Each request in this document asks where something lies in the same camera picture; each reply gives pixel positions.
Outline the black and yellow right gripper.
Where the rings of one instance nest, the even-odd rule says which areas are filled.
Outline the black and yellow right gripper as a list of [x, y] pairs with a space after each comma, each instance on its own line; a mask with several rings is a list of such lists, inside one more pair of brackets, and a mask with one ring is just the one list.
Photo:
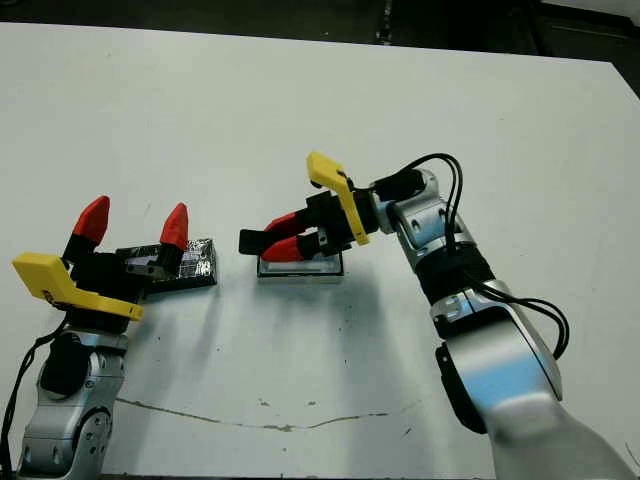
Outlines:
[[306, 165], [310, 182], [327, 191], [308, 197], [305, 209], [272, 220], [264, 231], [301, 234], [309, 227], [317, 230], [275, 242], [262, 253], [264, 261], [299, 262], [310, 260], [320, 250], [346, 250], [352, 242], [366, 245], [368, 235], [381, 227], [371, 192], [356, 188], [342, 165], [318, 152], [308, 155]]

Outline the black and yellow left gripper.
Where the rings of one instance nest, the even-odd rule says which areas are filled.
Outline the black and yellow left gripper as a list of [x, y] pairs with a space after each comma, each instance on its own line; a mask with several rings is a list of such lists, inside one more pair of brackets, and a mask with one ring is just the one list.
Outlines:
[[73, 328], [123, 333], [139, 321], [140, 299], [151, 285], [178, 270], [188, 248], [188, 210], [178, 203], [167, 217], [158, 256], [144, 265], [129, 264], [115, 253], [93, 253], [108, 226], [110, 198], [101, 195], [81, 212], [64, 250], [25, 252], [12, 261], [29, 293], [66, 313]]

